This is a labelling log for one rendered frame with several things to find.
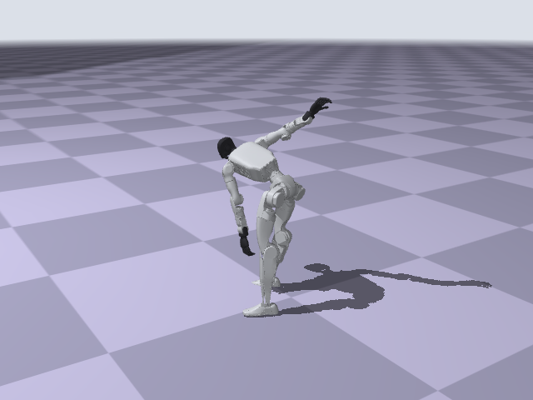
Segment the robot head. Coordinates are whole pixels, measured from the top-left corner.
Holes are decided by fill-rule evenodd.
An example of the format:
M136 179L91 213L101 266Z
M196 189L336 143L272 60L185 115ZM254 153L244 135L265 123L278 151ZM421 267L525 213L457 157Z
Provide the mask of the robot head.
M235 147L234 142L230 137L224 137L222 138L218 144L217 144L217 150L221 156L221 158L228 159L228 155L231 154L233 150L235 150L237 147Z

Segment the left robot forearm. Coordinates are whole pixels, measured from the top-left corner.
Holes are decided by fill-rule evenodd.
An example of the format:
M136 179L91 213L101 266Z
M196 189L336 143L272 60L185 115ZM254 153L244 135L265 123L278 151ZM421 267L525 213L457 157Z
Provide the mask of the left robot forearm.
M247 220L246 220L244 212L243 212L244 208L241 207L241 206L235 206L235 203L234 203L232 197L230 197L230 202L231 202L231 205L232 205L232 211L235 214L235 219L236 219L236 222L237 222L237 231L240 234L243 234L243 232L242 232L243 227L247 227L247 231L248 231Z

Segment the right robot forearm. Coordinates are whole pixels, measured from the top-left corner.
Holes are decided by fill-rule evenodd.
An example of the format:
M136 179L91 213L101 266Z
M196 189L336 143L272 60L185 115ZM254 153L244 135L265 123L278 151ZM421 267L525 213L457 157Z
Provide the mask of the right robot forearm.
M294 133L296 130L304 127L305 125L310 124L312 122L312 117L309 117L306 121L303 121L302 117L304 115L305 114L303 114L301 117L295 119L294 121L285 124L283 127L286 127L286 130L289 133Z

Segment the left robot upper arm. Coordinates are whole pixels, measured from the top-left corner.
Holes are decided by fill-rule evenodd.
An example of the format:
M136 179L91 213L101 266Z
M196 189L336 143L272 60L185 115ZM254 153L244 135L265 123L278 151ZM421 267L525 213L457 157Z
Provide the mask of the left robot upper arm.
M237 181L232 176L234 171L235 171L235 168L233 164L231 163L231 161L229 160L222 169L222 176L227 186L227 190L231 194L231 197L233 198L235 206L237 206L237 205L242 204L244 200L243 200L243 196L239 194L238 192Z

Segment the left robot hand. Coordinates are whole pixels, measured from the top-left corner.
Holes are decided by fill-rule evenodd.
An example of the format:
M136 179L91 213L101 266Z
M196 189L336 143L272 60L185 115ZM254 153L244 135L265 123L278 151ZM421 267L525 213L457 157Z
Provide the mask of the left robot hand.
M248 235L247 227L243 227L242 232L243 232L243 234L239 233L239 236L241 237L240 244L241 244L242 251L247 256L252 256L255 253L252 253L250 248L249 248L249 243L247 241L247 235Z

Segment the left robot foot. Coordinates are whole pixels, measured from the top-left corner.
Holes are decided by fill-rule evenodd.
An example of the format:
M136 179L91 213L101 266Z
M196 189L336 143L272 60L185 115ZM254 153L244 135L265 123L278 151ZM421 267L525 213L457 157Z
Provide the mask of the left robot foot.
M270 306L267 307L268 305L269 303L267 303L265 307L263 307L262 304L259 303L254 307L244 309L242 313L245 316L275 315L279 313L278 307L275 303L272 302L270 303Z

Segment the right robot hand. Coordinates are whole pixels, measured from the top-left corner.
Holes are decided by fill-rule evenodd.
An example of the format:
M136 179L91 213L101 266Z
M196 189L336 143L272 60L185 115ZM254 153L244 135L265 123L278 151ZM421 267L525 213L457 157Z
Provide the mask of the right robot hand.
M310 111L306 111L305 115L302 117L303 121L306 121L309 117L312 117L312 120L314 119L314 115L318 113L322 109L329 108L328 106L323 107L326 103L332 103L329 98L326 97L319 97L315 103L311 105Z

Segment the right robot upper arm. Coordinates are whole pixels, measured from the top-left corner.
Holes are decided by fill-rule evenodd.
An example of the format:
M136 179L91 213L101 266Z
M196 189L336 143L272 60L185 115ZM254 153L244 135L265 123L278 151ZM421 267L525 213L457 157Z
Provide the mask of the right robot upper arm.
M255 143L263 146L264 148L268 148L273 143L276 143L281 138L282 141L289 140L291 138L291 134L286 130L286 127L282 127L279 130L275 132L271 132L267 134L266 136L259 137Z

